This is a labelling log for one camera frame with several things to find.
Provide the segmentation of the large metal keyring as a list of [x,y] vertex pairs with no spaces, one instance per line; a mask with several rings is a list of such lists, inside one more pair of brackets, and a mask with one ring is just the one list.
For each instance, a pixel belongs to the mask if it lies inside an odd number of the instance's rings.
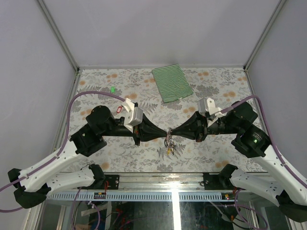
[[168,130],[166,133],[166,138],[164,139],[164,146],[168,149],[172,150],[172,155],[175,154],[176,145],[172,137],[172,130]]

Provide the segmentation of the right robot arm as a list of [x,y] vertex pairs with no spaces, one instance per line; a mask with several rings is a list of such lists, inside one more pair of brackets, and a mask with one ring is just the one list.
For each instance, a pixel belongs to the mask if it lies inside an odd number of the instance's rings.
[[219,185],[249,190],[275,204],[289,219],[307,220],[307,179],[277,149],[272,138],[253,124],[258,117],[247,102],[221,109],[214,100],[199,102],[199,109],[171,135],[202,142],[208,135],[234,134],[231,144],[265,169],[275,180],[269,182],[227,164],[219,173]]

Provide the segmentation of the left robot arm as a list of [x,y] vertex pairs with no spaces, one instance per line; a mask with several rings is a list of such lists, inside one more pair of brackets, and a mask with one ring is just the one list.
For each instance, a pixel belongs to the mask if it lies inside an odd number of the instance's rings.
[[135,145],[166,137],[166,131],[153,124],[138,107],[126,117],[114,118],[106,106],[97,106],[86,117],[87,123],[72,134],[61,148],[39,163],[24,169],[11,169],[8,177],[14,183],[14,197],[22,208],[35,207],[54,193],[73,188],[104,189],[106,176],[98,164],[77,172],[63,173],[73,163],[85,160],[104,148],[107,137],[132,137]]

